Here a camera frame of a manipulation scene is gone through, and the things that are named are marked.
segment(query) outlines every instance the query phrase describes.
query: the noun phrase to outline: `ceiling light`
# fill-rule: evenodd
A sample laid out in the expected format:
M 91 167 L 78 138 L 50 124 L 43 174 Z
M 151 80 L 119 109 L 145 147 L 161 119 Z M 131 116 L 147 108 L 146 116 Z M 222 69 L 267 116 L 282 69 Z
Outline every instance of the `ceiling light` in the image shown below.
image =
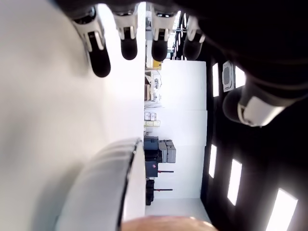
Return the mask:
M 176 33 L 174 33 L 174 32 L 170 33 L 170 36 L 169 36 L 168 42 L 167 42 L 168 50 L 171 50 L 172 47 L 174 46 L 174 44 L 175 44 L 175 36 L 176 36 Z
M 296 204 L 297 199 L 295 197 L 283 189 L 279 189 L 266 231 L 287 231 Z
M 218 64 L 212 67 L 213 74 L 213 97 L 219 96 L 219 83 L 218 83 Z
M 173 30 L 179 27 L 180 16 L 181 16 L 181 11 L 178 11 L 177 15 L 175 16 L 174 23 L 173 23 L 173 27 L 172 27 Z
M 208 168 L 208 173 L 212 178 L 214 178 L 214 175 L 215 175 L 216 152 L 217 152 L 217 147 L 212 145 L 211 146 L 211 155 L 210 155 L 210 164 L 209 164 L 209 168 Z
M 184 14 L 184 26 L 186 28 L 186 13 Z
M 235 86 L 236 88 L 244 86 L 246 82 L 245 72 L 235 66 Z
M 236 205 L 237 193 L 240 188 L 241 181 L 241 173 L 242 173 L 242 164 L 237 160 L 232 160 L 231 166 L 231 174 L 230 174 L 230 182 L 227 198 L 231 201 L 233 205 Z

